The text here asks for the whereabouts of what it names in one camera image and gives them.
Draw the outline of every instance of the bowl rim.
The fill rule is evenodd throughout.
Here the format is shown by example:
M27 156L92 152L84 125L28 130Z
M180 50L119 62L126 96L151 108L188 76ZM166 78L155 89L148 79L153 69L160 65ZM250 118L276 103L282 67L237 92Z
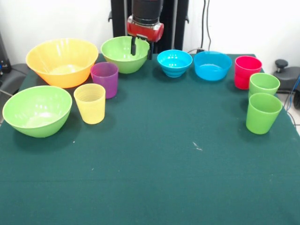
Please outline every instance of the bowl rim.
M230 65L229 65L228 67L225 67L225 68L222 68L222 69L224 69L224 70L230 69L231 66L233 65L233 60L232 60L227 54L225 54L225 53L217 52L217 51L204 51L204 52L199 52L199 53L197 53L197 54L194 56L194 64L195 64L195 66L199 66L199 64L197 64L196 61L195 61L195 58L196 58L196 57L199 57L199 56L201 56L201 55L203 55L203 54L210 54L210 53L218 53L218 54L221 54L221 55L225 56L225 57L230 61Z
M107 57L107 58L109 58L110 60L113 60L113 61L115 61L115 62L135 62L135 61L138 61L138 60L141 60L141 59L147 57L148 51L145 53L145 55L143 55L142 57L140 57L140 58L138 58L138 59L135 59L135 60L114 60L114 59L112 59L111 57L108 57L106 54L103 53L102 48L103 48L103 46L104 46L107 42L109 42L109 41L111 41L111 40L115 40L115 39L121 39L121 38L127 38L127 39L129 39L129 38L132 38L132 37L131 37L131 36L119 36L119 37L113 37L113 38L111 38L111 39L106 40L106 41L101 45L101 48L100 48L101 54L103 54L104 57ZM144 41L144 40L141 40L141 41L143 41L144 43L147 43L147 44L148 44L148 47L150 48L150 45L149 45L149 43L148 43L147 41Z
M98 51L98 48L97 48L97 46L96 46L95 44L91 43L91 42L88 41L88 40L84 40L84 39L80 39L80 38L63 37L63 38L55 38L55 39L51 39L51 40L44 41L44 42L42 42L42 43L40 43L40 44L34 46L33 48L31 48L30 51L26 54L26 59L25 59L25 61L26 61L27 66L28 66L31 70L33 70L34 72L36 72L36 73L46 74L46 75L52 75L52 74L49 74L49 73L47 73L47 72L45 72L45 71L39 71L39 70L37 70L37 69L34 69L33 66L30 65L30 64L28 63L28 58L29 58L29 55L30 55L36 48L40 47L41 45L44 45L44 44L47 44L47 43L50 43L50 42L55 42L55 41L62 41L62 40L82 41L82 42L88 43L88 44L90 44L90 45L93 45L93 46L94 46L94 49L97 51L97 54L95 54L95 56L96 56L95 60L93 60L92 63L88 64L88 65L85 66L83 69L76 71L76 73L77 73L77 72L84 71L84 70L86 70L87 68L89 68L90 66L92 66L93 64L95 64L96 60L97 60L98 57L99 57L99 51Z
M185 65L185 66L183 66L183 67L173 67L174 69L183 69L183 68L189 67L189 66L193 63L193 57L192 57L189 53L187 53L187 52L185 52L185 51L182 51L182 50L178 50L178 49L169 49L169 50L165 50L165 51L161 52L161 53L158 54L158 56L157 56L157 61L158 61L158 63L159 63L161 66L164 66L164 67L167 67L167 68L172 68L172 67L168 67L168 66L162 65L162 64L160 63L159 59L158 59L159 56L161 56L162 53L166 53L166 52L181 52L181 53L184 53L184 54L186 54L186 55L189 56L190 62L189 62L187 65Z
M53 122L51 122L51 123L49 123L49 124L42 125L42 126L35 126L35 127L21 127L21 126L19 126L19 125L13 124L13 123L11 123L9 120L7 120L4 111L5 111L5 108L7 107L7 104L8 104L9 101L11 101L13 98L15 98L16 96L18 96L18 95L24 93L24 92L27 91L27 90L30 90L30 89L37 89L37 88L45 88L45 87L46 87L46 88L51 88L51 89L59 89L59 90L64 91L65 93L67 93L67 96L68 96L69 99L70 99L70 101L69 101L69 102L70 102L70 105L68 106L68 110L66 110L66 112L65 112L62 116L60 116L58 119L56 119L55 121L53 121ZM50 85L34 86L34 87L31 87L31 88L26 88L26 89L24 89L24 90L22 90L22 91L16 93L16 94L13 95L8 101L6 101L6 103L4 104L3 109L2 109L2 115L3 115L3 119L4 119L9 125L11 125L11 126L13 126L13 127L16 127L16 128L21 128L21 129L36 129L36 128L42 128L42 127L46 127L46 126L48 126L48 125L50 125L50 124L53 124L53 123L59 121L59 120L62 119L65 115L67 115L67 114L69 113L69 111L71 110L72 103L73 103L72 96L70 95L69 92L67 92L67 91L66 91L65 89L63 89L63 88L60 88L60 87L57 87L57 86L50 86Z

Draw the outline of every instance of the red cup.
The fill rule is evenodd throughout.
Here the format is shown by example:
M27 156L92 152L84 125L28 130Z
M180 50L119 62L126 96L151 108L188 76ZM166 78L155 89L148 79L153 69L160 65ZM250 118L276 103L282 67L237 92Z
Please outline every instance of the red cup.
M244 78L238 74L234 75L234 85L238 89L248 90L249 89L250 78Z
M259 73L262 69L262 62L253 56L240 56L235 60L235 73L240 77L250 79L252 74Z

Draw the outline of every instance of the cup rim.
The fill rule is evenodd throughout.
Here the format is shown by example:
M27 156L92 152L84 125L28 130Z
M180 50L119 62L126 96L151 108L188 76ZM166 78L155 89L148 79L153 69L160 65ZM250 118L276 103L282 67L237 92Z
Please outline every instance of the cup rim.
M258 67L256 69L247 69L247 68L244 68L244 67L240 66L237 63L237 60L240 59L240 58L244 58L244 57L245 58L252 58L252 59L255 59L255 60L259 61L260 62L260 67ZM263 63L258 58L254 57L254 56L251 56L251 55L241 55L241 56L237 57L235 59L235 65L238 66L238 67L240 67L240 68L242 68L242 69L248 70L248 71L254 71L254 70L262 69L262 67L263 67Z
M99 65L103 65L103 64L110 64L110 65L113 65L113 66L114 66L114 69L116 69L116 71L115 71L113 74L109 75L109 76L99 76L99 75L97 75L97 74L93 74L93 73L92 73L93 68L94 68L96 65L99 66ZM116 75L118 72L119 72L119 68L117 67L116 64L114 64L114 63L112 63L112 62L98 62L98 63L95 63L95 64L91 67L91 69L90 69L90 74L91 74L92 76L96 76L96 77L112 77L112 76Z
M278 82L277 87L275 87L275 88L262 88L262 87L260 87L260 86L257 86L257 85L252 81L252 77L255 76L255 75L258 75L258 74L263 74L263 75L267 75L267 76L270 76L270 77L272 77L272 78L275 78L276 81ZM255 87L260 88L260 89L262 89L262 90L276 90L276 89L278 89L279 86L280 86L280 81L278 80L278 78L275 77L274 75L268 74L268 73L255 73L255 74L252 74L252 75L250 76L250 82L251 82Z
M87 87L87 86L95 86L95 87L97 86L97 87L99 87L101 90L104 90L104 94L103 94L100 98L98 98L98 99L96 99L96 100L94 100L94 101L89 101L89 102L87 102L87 101L82 101L82 100L80 100L79 98L77 98L76 95L77 95L77 92L79 92L80 89L82 89L82 88L84 88L84 87ZM79 87L77 87L77 88L75 89L74 93L73 93L73 96L74 96L74 98L75 98L75 101L80 101L80 102L83 103L83 104L90 104L90 103L99 101L99 100L101 100L101 99L103 99L103 98L105 99L105 88L104 88L103 86L101 86L100 84L97 84L97 83L86 83L86 84L83 84L83 85L80 85Z
M281 107L279 110L275 111L275 112L264 112L264 111L261 111L261 110L258 110L256 107L253 106L253 104L251 103L251 99L252 98L255 98L256 96L258 95L261 95L261 96L270 96L270 98L274 99L275 101L279 102ZM250 96L249 98L249 104L252 106L253 109L255 109L256 111L260 112L260 113L263 113L263 114L266 114L266 115L271 115L271 114L277 114L277 113L280 113L280 111L282 110L283 108L283 105L282 105L282 102L277 98L275 97L274 95L271 95L271 94L268 94L268 93L255 93L253 95Z

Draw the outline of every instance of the green bowl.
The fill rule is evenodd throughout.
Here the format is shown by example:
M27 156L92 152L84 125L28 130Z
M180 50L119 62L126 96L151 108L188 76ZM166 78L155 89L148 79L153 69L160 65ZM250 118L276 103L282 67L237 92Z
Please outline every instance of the green bowl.
M13 128L31 137L48 137L65 124L72 97L55 86L36 86L12 96L3 107L3 118Z
M119 72L131 74L138 71L147 60L150 48L147 41L136 39L136 54L133 56L131 50L131 37L114 37L104 42L101 46L101 53L108 62L116 64Z

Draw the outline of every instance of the plastic cup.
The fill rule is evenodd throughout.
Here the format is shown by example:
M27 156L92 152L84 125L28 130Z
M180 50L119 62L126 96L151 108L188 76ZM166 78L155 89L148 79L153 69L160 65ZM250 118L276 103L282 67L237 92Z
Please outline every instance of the plastic cup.
M248 78L240 77L237 74L234 75L234 85L238 89L248 90L249 89L249 80Z
M282 109L281 101L274 95L256 93L249 98L246 127L257 135L266 134Z
M118 67L110 62L100 62L95 64L90 74L94 83L100 84L105 88L105 98L113 98L117 94L118 90Z
M84 122L96 124L104 119L104 87L96 83L84 84L74 91L74 98Z
M252 74L259 73L262 66L262 62L253 56L240 56L235 60L235 74L249 79Z
M249 97L256 93L275 95L280 81L271 74L257 73L250 77Z

